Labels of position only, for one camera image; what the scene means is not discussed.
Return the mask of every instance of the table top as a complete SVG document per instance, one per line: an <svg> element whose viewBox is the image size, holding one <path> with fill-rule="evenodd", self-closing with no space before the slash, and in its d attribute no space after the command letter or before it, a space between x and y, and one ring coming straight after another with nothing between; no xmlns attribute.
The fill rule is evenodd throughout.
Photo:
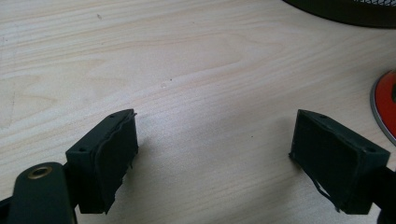
<svg viewBox="0 0 396 224"><path fill-rule="evenodd" d="M0 198L133 108L134 169L80 223L375 223L375 205L337 213L288 152L301 108L387 149L394 170L369 95L395 57L395 31L282 1L2 1Z"/></svg>

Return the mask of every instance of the wood grain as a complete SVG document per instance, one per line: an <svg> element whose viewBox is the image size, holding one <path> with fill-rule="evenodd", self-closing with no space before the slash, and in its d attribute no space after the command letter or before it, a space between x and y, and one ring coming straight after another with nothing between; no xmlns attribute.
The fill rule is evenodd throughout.
<svg viewBox="0 0 396 224"><path fill-rule="evenodd" d="M109 214L80 223L375 223L288 158L297 109L392 152L370 105L396 33L281 1L0 1L0 198L103 117L137 112L140 153Z"/></svg>

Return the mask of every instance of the black mesh basket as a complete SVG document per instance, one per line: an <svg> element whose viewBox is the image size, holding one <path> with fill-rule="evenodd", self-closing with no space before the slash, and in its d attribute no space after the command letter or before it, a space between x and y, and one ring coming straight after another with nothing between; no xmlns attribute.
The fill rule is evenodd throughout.
<svg viewBox="0 0 396 224"><path fill-rule="evenodd" d="M396 28L396 0L284 0L314 15L351 25Z"/></svg>

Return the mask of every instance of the light wood surface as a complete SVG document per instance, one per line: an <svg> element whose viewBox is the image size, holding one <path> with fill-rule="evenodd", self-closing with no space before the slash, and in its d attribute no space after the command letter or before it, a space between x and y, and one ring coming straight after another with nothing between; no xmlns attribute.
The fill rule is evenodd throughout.
<svg viewBox="0 0 396 224"><path fill-rule="evenodd" d="M375 223L375 205L337 213L288 152L297 109L313 110L389 150L394 170L369 93L395 59L396 31L282 1L2 0L0 198L134 108L134 169L107 216L79 223Z"/></svg>

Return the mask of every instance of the wooden table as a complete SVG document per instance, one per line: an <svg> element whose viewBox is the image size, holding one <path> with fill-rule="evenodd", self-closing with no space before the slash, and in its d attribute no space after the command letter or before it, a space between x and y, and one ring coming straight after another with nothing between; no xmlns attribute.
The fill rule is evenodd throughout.
<svg viewBox="0 0 396 224"><path fill-rule="evenodd" d="M369 93L395 58L395 31L282 1L3 0L0 198L134 108L134 169L108 215L80 223L375 223L375 205L337 213L288 152L307 109L392 152L394 170Z"/></svg>

